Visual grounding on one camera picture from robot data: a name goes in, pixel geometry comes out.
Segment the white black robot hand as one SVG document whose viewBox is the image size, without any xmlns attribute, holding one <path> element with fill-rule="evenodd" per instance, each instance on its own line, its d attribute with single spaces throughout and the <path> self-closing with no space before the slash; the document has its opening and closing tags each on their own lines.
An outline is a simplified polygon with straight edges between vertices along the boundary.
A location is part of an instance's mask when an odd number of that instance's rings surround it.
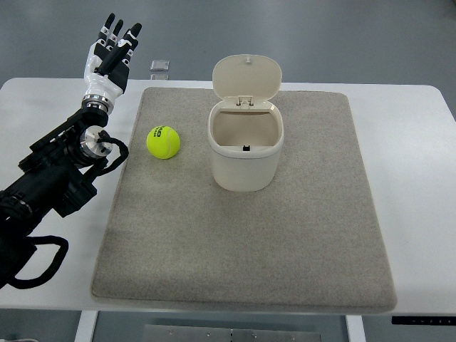
<svg viewBox="0 0 456 342">
<path fill-rule="evenodd" d="M 136 23 L 124 34 L 120 33 L 122 27 L 123 20 L 110 14 L 89 48 L 84 70 L 88 98 L 103 98 L 113 104 L 125 92 L 130 60 L 143 26 Z"/>
</svg>

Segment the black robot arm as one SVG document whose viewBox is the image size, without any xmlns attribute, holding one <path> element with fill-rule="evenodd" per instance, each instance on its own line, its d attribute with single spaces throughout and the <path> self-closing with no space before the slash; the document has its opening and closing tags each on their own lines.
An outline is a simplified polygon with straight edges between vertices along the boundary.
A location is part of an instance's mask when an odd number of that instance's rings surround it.
<svg viewBox="0 0 456 342">
<path fill-rule="evenodd" d="M 104 128 L 113 104 L 101 95 L 85 95 L 81 108 L 63 124 L 30 146 L 31 154 L 19 163 L 23 175 L 1 191 L 1 285 L 31 289 L 49 281 L 68 252 L 69 243 L 52 235 L 35 237 L 33 230 L 55 210 L 65 217 L 79 210 L 96 194 L 94 179 L 108 164 L 105 153 L 94 152 L 85 138 L 103 144 Z M 35 279 L 18 279 L 40 245 L 58 250 L 51 264 Z"/>
</svg>

